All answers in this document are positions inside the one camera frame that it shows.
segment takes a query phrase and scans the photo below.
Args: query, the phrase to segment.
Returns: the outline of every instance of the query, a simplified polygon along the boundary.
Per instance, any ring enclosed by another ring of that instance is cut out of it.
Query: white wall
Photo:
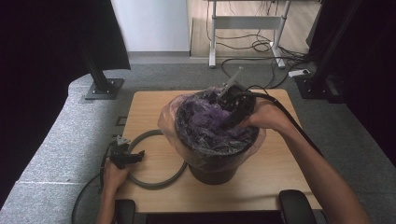
[[[111,0],[127,51],[190,51],[190,0]]]

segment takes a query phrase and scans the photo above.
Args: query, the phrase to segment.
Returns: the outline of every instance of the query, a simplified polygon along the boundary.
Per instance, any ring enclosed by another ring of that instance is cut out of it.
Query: gray carpet
[[[227,64],[233,74],[239,64]],[[243,64],[241,84],[265,86],[269,64]],[[126,117],[136,91],[201,90],[228,78],[207,64],[133,64],[132,71],[106,71],[125,81],[117,100],[85,102],[92,84],[87,75],[70,84],[64,108],[47,138],[10,192],[0,223],[70,223],[75,200],[99,172],[110,138],[122,134],[119,117]],[[285,71],[276,69],[280,81]],[[292,79],[281,86],[290,96],[303,128],[324,157],[358,194],[373,223],[396,223],[396,169],[346,105],[304,100]],[[90,184],[80,200],[78,223],[94,223],[99,208],[99,182]],[[316,213],[319,223],[325,223]],[[144,215],[135,223],[143,223]]]

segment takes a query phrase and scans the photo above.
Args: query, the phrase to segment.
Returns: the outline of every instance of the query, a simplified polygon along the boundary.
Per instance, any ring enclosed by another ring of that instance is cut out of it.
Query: desk leg
[[[288,18],[289,8],[290,8],[290,1],[287,1],[286,5],[285,5],[285,9],[283,10],[283,14],[280,19],[279,28],[276,31],[275,40],[274,40],[274,42],[270,43],[272,52],[274,53],[274,56],[277,58],[281,57],[280,49],[278,46],[279,46],[280,37],[282,36],[283,28],[285,27],[286,19]],[[279,68],[285,68],[285,63],[283,63],[282,59],[278,58],[278,59],[276,59],[276,62],[277,62],[277,66]]]
[[[216,0],[213,1],[212,39],[209,46],[209,68],[216,68]]]

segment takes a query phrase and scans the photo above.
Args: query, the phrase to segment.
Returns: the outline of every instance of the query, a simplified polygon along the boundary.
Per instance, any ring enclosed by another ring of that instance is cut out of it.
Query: human hand
[[[125,166],[125,169],[121,170],[110,159],[106,159],[104,169],[104,192],[115,194],[132,169],[132,164],[129,164]]]
[[[253,114],[244,119],[239,126],[255,126],[277,132],[293,128],[288,117],[276,105],[259,97],[256,98]]]

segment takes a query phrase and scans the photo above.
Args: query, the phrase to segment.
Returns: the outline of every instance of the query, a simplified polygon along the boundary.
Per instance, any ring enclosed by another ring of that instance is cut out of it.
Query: black mounting bracket
[[[298,90],[303,99],[328,100],[331,104],[342,104],[343,82],[337,76],[328,76],[321,88],[316,88],[312,77],[295,77]]]
[[[85,100],[115,100],[122,83],[122,78],[106,78],[106,87],[100,90],[93,82],[87,94],[85,94]]]

